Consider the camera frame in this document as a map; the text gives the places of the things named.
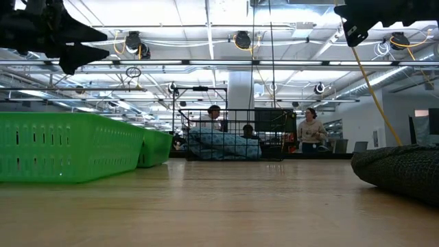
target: chair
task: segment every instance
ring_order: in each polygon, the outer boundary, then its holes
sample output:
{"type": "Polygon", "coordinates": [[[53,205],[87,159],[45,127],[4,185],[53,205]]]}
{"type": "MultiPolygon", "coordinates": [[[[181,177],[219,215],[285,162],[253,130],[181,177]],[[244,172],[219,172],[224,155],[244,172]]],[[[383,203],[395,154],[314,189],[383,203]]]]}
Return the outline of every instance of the chair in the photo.
{"type": "Polygon", "coordinates": [[[353,153],[365,152],[368,149],[368,141],[357,141],[354,145],[353,153]]]}

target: plastic basket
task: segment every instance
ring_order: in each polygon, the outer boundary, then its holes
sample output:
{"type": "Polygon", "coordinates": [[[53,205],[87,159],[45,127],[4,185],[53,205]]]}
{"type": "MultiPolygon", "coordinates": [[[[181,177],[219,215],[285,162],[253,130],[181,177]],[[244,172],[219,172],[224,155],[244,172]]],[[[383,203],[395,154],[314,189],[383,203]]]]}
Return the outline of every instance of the plastic basket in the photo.
{"type": "Polygon", "coordinates": [[[137,167],[153,167],[169,159],[172,136],[154,130],[145,130],[137,167]]]}
{"type": "Polygon", "coordinates": [[[0,180],[81,183],[136,167],[143,129],[88,113],[0,113],[0,180]]]}

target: wooden table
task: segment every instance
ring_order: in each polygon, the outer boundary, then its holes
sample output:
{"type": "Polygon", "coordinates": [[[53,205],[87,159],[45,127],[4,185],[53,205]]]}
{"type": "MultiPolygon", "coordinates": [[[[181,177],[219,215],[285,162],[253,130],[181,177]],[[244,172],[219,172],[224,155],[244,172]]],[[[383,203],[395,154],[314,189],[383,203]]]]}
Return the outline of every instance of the wooden table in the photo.
{"type": "Polygon", "coordinates": [[[0,246],[438,246],[439,210],[348,161],[187,163],[83,185],[0,184],[0,246]]]}

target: wire cage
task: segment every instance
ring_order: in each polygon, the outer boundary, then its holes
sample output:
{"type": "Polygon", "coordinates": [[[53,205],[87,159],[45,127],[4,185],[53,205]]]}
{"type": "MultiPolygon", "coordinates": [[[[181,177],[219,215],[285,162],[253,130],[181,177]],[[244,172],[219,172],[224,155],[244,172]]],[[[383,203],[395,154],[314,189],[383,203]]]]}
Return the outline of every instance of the wire cage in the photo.
{"type": "Polygon", "coordinates": [[[297,146],[296,113],[290,110],[227,109],[212,115],[206,109],[178,112],[188,161],[282,161],[297,146]]]}

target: person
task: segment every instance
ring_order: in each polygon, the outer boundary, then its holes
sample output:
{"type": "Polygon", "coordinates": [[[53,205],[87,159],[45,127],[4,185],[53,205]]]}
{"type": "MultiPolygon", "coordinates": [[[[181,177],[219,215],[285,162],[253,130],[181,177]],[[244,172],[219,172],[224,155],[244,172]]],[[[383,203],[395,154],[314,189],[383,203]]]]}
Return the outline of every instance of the person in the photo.
{"type": "Polygon", "coordinates": [[[261,140],[258,136],[253,135],[253,126],[250,124],[246,124],[242,130],[244,131],[244,135],[241,137],[245,139],[261,140]]]}
{"type": "Polygon", "coordinates": [[[308,108],[305,111],[305,120],[299,124],[298,140],[302,143],[302,153],[316,153],[321,142],[328,137],[321,121],[316,120],[316,110],[308,108]]]}
{"type": "Polygon", "coordinates": [[[207,115],[200,117],[200,120],[196,122],[196,126],[199,128],[208,128],[212,130],[221,130],[221,125],[216,119],[219,117],[221,108],[213,105],[207,109],[207,115]]]}

